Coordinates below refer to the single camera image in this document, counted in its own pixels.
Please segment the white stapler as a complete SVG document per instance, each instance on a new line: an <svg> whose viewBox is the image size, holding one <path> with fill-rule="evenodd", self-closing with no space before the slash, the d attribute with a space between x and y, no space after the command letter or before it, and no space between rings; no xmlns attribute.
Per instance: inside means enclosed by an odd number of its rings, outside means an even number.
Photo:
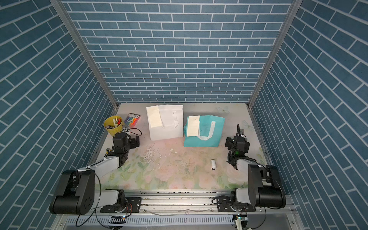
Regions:
<svg viewBox="0 0 368 230"><path fill-rule="evenodd" d="M214 171L214 170L216 170L216 168L217 168L217 166L216 166L216 161L214 160L214 159L212 159L211 161L210 161L210 163L211 163L211 169Z"/></svg>

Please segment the teal paper bag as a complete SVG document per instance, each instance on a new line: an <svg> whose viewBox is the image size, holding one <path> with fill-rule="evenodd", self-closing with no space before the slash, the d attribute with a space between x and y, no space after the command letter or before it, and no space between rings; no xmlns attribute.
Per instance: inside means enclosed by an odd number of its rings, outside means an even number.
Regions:
<svg viewBox="0 0 368 230"><path fill-rule="evenodd" d="M185 147L218 147L225 118L217 116L200 116L200 134L198 137L187 137L187 124L184 127Z"/></svg>

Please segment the short white receipt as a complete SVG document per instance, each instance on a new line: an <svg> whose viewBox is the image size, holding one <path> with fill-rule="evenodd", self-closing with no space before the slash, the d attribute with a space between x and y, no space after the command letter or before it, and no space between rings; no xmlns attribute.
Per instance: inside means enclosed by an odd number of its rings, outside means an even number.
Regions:
<svg viewBox="0 0 368 230"><path fill-rule="evenodd" d="M198 137L200 134L200 116L189 116L187 120L187 137Z"/></svg>

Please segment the white paper bag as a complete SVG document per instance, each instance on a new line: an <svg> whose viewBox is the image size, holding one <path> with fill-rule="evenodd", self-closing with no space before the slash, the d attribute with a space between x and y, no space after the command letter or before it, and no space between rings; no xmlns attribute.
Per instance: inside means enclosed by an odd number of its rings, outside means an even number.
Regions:
<svg viewBox="0 0 368 230"><path fill-rule="evenodd" d="M149 135L152 141L181 138L184 136L184 107L183 105L158 105L163 126L151 128Z"/></svg>

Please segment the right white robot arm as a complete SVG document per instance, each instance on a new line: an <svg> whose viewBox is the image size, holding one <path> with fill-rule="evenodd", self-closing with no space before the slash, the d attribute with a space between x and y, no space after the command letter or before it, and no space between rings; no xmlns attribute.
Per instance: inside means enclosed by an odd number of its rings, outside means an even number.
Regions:
<svg viewBox="0 0 368 230"><path fill-rule="evenodd" d="M285 190L278 169L272 165L262 165L248 157L250 143L243 134L226 138L225 147L229 150L227 163L236 171L248 177L247 188L232 191L230 205L235 210L251 210L255 207L281 209L286 206Z"/></svg>

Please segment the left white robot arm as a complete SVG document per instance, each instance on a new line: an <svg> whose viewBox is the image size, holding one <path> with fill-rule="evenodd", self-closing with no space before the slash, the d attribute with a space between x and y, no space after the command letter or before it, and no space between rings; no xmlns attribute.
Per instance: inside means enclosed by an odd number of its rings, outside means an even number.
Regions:
<svg viewBox="0 0 368 230"><path fill-rule="evenodd" d="M140 146L140 137L125 132L113 136L112 149L104 158L84 168L64 171L49 206L52 214L85 215L100 208L107 213L123 212L127 200L122 190L103 190L101 178L124 165L129 151Z"/></svg>

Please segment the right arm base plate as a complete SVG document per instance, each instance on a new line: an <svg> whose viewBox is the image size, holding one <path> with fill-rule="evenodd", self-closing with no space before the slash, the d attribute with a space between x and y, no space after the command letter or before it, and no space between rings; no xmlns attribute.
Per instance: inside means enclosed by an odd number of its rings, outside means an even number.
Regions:
<svg viewBox="0 0 368 230"><path fill-rule="evenodd" d="M229 196L217 196L212 199L218 212L255 212L256 208L250 204L233 201Z"/></svg>

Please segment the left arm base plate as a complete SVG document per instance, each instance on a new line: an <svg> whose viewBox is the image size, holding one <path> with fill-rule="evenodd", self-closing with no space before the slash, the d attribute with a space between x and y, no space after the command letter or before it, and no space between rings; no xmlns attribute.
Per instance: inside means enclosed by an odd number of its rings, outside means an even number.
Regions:
<svg viewBox="0 0 368 230"><path fill-rule="evenodd" d="M100 209L101 213L125 213L125 214L131 214L131 213L138 213L141 206L141 197L128 197L125 198L122 202L117 202L114 205L110 206L103 206Z"/></svg>

